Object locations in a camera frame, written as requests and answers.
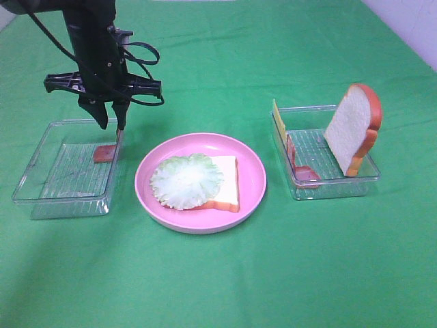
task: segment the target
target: pink plate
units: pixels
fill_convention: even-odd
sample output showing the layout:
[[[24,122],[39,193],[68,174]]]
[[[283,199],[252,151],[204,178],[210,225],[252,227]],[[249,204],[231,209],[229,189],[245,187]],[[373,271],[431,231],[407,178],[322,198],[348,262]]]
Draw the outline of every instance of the pink plate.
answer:
[[[159,204],[149,180],[158,164],[172,156],[201,152],[208,156],[234,155],[238,160],[240,212],[174,210]],[[258,206],[266,190],[266,170],[252,149],[237,139],[216,133],[191,133],[167,140],[151,150],[135,174],[135,191],[147,212],[162,225],[189,234],[211,234],[243,222]]]

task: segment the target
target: bread crust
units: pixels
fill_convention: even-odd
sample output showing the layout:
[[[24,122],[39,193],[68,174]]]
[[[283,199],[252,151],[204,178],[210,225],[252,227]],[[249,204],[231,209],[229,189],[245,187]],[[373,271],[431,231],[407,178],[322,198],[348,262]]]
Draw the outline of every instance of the bread crust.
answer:
[[[216,210],[228,210],[229,212],[240,212],[240,188],[238,186],[238,160],[236,160],[236,184],[237,184],[237,204],[218,202],[216,200],[208,200],[206,203],[189,208],[188,210],[208,210],[215,208]]]
[[[353,87],[359,87],[364,91],[367,100],[369,101],[371,118],[363,143],[352,157],[349,168],[346,172],[346,176],[356,176],[358,174],[360,166],[363,163],[364,156],[369,152],[370,148],[373,147],[376,142],[376,138],[378,138],[378,130],[380,129],[382,123],[382,106],[380,99],[374,90],[368,85],[361,83],[352,84],[350,86],[350,91]]]

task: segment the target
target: toy bread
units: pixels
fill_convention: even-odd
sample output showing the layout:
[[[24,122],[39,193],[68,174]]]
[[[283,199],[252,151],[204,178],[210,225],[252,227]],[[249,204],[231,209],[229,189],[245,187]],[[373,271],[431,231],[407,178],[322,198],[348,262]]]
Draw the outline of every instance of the toy bread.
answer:
[[[382,108],[367,85],[352,84],[341,100],[324,137],[345,176],[356,176],[363,157],[375,144]]]
[[[193,210],[215,208],[234,213],[240,211],[237,158],[235,156],[212,156],[211,159],[223,173],[223,183],[215,197],[201,206],[194,207]]]

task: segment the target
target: sandwich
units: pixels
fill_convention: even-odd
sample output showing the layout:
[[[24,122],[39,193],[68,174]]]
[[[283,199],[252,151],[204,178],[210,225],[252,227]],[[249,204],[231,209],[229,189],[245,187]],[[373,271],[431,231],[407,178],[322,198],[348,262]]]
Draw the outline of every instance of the sandwich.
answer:
[[[240,210],[235,156],[173,156],[158,165],[150,186],[161,205],[176,210]]]

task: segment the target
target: white wall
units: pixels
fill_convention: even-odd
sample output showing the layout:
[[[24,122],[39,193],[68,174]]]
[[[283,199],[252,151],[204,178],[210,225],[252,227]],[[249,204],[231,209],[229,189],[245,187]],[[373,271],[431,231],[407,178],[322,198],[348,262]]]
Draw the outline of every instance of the white wall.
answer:
[[[8,12],[5,8],[0,6],[0,31],[4,29],[12,19],[14,19],[15,15]]]
[[[362,0],[437,72],[437,0]]]

